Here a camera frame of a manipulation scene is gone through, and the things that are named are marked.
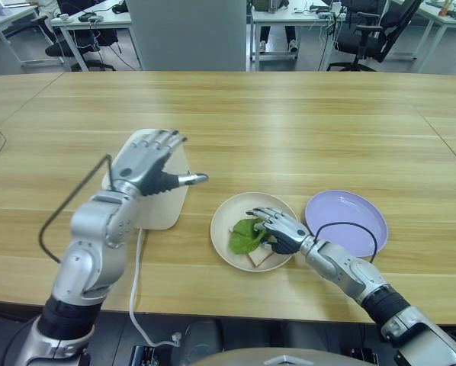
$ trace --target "purple plate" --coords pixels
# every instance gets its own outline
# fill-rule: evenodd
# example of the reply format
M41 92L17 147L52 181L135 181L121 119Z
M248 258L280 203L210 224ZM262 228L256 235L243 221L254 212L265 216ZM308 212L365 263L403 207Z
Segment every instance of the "purple plate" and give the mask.
M305 216L313 234L326 223L359 223L375 235L378 252L386 245L389 235L382 213L365 198L347 191L324 191L313 196L306 206ZM365 230L356 226L328 226L321 230L320 239L339 244L356 257L374 253L374 240Z

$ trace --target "lettuce leaf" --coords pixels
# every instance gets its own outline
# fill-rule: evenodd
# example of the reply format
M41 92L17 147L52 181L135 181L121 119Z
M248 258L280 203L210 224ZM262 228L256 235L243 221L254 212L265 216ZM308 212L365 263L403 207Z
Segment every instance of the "lettuce leaf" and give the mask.
M233 227L228 246L235 254L248 254L257 249L262 239L270 236L267 230L256 230L260 219L243 219Z

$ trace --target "black office chair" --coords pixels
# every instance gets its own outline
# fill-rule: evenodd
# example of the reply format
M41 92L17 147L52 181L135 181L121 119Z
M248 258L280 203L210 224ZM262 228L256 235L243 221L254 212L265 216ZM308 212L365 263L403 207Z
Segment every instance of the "black office chair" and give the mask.
M23 31L28 31L28 30L35 30L42 32L45 34L48 39L52 42L56 41L55 34L50 32L50 29L47 27L45 24L45 20L47 19L46 16L41 16L37 17L35 19L27 20L27 21L19 21L16 23L13 23L10 27L8 27L3 33L6 38L11 38L15 36L16 34L19 34Z
M62 13L73 15L86 8L93 6L92 0L58 0L59 9ZM71 30L71 35L77 50L81 54L85 65L89 68L97 67L101 71L111 69L116 71L112 65L105 64L96 59L84 59L83 55L88 52L98 52L100 47L107 47L113 43L118 42L116 30L114 29L100 29L96 30ZM52 46L45 49L45 53L51 57L74 57L72 50L65 40L58 40ZM79 71L81 68L78 63L71 66L72 71Z
M351 28L354 14L378 14L381 2L380 0L342 0L342 6L347 8L348 28Z
M405 0L395 11L388 11L381 19L381 25L358 25L357 31L360 34L340 34L335 48L338 51L355 55L351 63L331 63L328 71L335 66L343 69L340 71L375 71L370 67L358 63L360 59L371 57L379 63L384 61L397 38L407 27L411 18L418 10L422 0ZM380 18L378 14L358 13L358 16L376 24Z

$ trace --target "robotic arm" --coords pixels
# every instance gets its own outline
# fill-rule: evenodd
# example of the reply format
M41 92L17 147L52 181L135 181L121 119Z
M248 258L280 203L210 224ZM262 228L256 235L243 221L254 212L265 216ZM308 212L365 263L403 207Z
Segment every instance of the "robotic arm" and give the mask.
M101 305L124 272L140 198L207 180L203 174L162 171L185 140L176 130L159 130L133 141L113 167L111 190L95 194L74 213L71 241L52 294L33 323L16 366L54 360L89 364L86 347Z
M395 360L402 366L450 366L456 364L456 342L419 309L412 307L369 262L350 255L343 247L324 239L315 241L294 218L272 208L256 208L247 214L264 222L276 238L266 242L281 254L301 252L323 278L354 299L376 322L382 336L398 348Z

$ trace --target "wood grain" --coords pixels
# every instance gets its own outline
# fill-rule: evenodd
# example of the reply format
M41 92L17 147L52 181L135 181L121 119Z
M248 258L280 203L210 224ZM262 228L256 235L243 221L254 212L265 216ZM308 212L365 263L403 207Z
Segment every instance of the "wood grain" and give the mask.
M60 73L0 76L0 124L55 80Z
M190 188L173 228L149 233L137 310L370 321L301 257L251 274L231 268L210 243L211 216L234 194L263 191L301 214L316 193L343 189L387 220L390 238L375 261L384 276L437 323L456 323L456 147L444 143L456 136L436 127L447 120L429 102L444 98L439 87L452 92L456 78L64 74L1 127L9 144L0 156L0 300L43 303L50 295L58 267L39 250L38 230L102 155L115 155L140 128L178 128L189 138L191 169L210 180ZM454 117L446 126L455 132ZM55 253L68 245L72 212L100 180L50 227ZM127 308L134 240L105 308Z

